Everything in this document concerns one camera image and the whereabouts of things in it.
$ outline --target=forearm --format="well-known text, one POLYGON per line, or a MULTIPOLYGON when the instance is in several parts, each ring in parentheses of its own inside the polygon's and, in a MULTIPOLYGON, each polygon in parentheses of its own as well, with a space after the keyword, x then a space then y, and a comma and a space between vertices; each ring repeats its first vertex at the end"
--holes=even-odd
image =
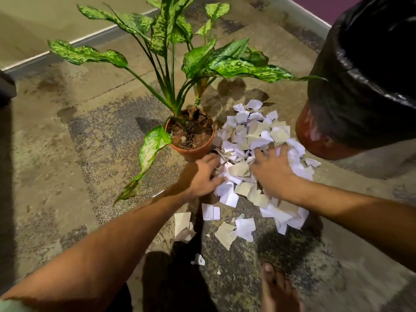
POLYGON ((182 192, 137 207, 102 226, 3 297, 29 298, 71 306, 104 309, 126 282, 153 238, 174 212, 189 200, 182 192), (108 302, 99 302, 101 298, 108 302))
POLYGON ((282 199, 343 226, 416 270, 416 208, 294 177, 282 199))

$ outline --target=hand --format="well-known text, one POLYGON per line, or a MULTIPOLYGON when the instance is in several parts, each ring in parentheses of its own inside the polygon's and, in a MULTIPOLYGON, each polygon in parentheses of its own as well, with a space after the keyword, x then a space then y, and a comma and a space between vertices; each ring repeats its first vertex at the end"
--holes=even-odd
POLYGON ((181 189, 189 199, 204 196, 214 191, 224 181, 224 177, 211 179, 213 170, 220 164, 220 157, 215 153, 210 153, 200 160, 188 163, 180 173, 175 186, 181 189))
POLYGON ((266 153, 263 153, 260 149, 255 149, 254 155, 255 161, 250 169, 263 186, 265 193, 276 198, 282 198, 284 188, 298 177, 289 166, 288 145, 284 144, 280 148, 280 155, 278 156, 274 145, 271 145, 266 153))

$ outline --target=soil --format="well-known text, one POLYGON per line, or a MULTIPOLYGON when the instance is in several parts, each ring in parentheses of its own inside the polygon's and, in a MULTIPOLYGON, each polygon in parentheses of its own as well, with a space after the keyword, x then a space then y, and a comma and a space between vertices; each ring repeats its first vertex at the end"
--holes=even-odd
POLYGON ((172 135, 172 144, 182 150, 193 150, 205 145, 212 135, 212 119, 196 109, 194 120, 190 120, 187 127, 174 120, 168 126, 167 132, 172 135))

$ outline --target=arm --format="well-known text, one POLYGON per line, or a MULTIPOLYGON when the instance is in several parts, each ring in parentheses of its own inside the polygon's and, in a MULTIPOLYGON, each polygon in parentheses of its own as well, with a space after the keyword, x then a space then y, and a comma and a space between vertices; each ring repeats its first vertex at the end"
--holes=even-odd
POLYGON ((89 234, 2 299, 18 299, 42 310, 105 310, 175 211, 223 182, 223 178, 210 180, 219 162, 210 154, 188 164, 179 181, 163 194, 89 234))
POLYGON ((343 226, 416 272, 416 208, 296 176, 289 167, 287 145, 279 156, 274 149, 266 156, 256 150, 255 156, 252 172, 269 195, 343 226))

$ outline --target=dieffenbachia plant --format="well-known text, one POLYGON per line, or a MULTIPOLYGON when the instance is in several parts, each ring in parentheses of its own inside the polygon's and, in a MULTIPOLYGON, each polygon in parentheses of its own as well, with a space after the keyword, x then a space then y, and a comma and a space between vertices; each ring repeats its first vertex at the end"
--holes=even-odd
MULTIPOLYGON (((80 6, 78 10, 90 20, 107 20, 117 24, 123 31, 131 34, 150 60, 162 94, 147 84, 128 66, 126 58, 119 52, 107 50, 99 52, 89 46, 74 47, 63 40, 48 41, 51 52, 58 54, 65 60, 81 65, 85 62, 109 62, 117 68, 124 68, 137 78, 157 99, 168 107, 173 115, 169 119, 178 121, 183 127, 190 120, 190 116, 182 114, 182 106, 186 94, 196 85, 197 96, 194 107, 200 102, 203 91, 217 77, 253 77, 269 83, 288 79, 305 81, 312 77, 296 78, 283 68, 269 65, 268 57, 262 52, 247 47, 248 38, 232 41, 224 47, 215 48, 216 38, 211 38, 212 28, 221 16, 228 13, 230 5, 227 3, 206 4, 205 9, 209 20, 195 34, 204 38, 204 45, 194 47, 192 44, 192 26, 183 15, 194 0, 147 0, 147 3, 157 7, 160 13, 154 19, 138 14, 123 14, 112 10, 105 11, 91 6, 80 6), (174 56, 175 45, 185 43, 188 52, 184 56, 181 70, 186 80, 179 91, 175 92, 174 56)), ((119 200, 134 197, 136 189, 144 173, 152 165, 157 152, 171 143, 171 135, 164 126, 154 127, 145 137, 140 149, 138 160, 141 172, 133 178, 122 193, 119 200)))

